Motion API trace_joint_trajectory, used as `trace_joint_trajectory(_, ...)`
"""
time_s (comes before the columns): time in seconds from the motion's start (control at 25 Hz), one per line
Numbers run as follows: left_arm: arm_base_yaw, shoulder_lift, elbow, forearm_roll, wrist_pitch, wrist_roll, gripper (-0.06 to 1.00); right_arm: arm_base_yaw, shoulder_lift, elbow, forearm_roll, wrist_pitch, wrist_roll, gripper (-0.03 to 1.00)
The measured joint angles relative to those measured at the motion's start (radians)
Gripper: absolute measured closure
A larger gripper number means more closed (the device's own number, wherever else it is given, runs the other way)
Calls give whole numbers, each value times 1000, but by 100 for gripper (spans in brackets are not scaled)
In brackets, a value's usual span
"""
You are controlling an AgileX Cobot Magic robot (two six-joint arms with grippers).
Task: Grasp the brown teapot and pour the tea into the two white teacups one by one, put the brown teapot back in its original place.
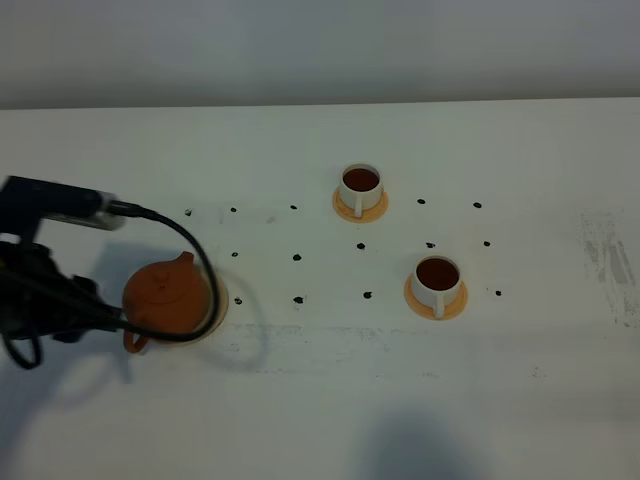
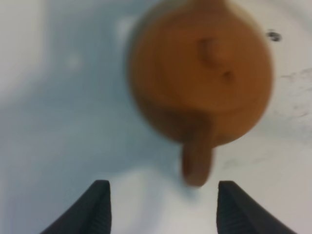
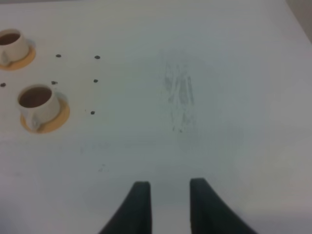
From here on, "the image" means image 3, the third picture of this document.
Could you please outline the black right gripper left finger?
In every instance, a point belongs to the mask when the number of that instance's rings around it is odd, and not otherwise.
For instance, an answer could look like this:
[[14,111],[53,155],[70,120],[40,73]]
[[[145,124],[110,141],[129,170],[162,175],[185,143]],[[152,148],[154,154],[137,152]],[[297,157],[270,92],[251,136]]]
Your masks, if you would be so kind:
[[121,206],[100,231],[101,234],[151,234],[151,185],[135,182]]

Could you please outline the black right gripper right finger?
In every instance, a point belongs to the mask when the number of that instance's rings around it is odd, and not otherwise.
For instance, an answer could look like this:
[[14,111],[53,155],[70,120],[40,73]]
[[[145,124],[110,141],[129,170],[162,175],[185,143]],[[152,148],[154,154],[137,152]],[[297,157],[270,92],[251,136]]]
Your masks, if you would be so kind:
[[190,222],[193,234],[254,234],[203,178],[190,181]]

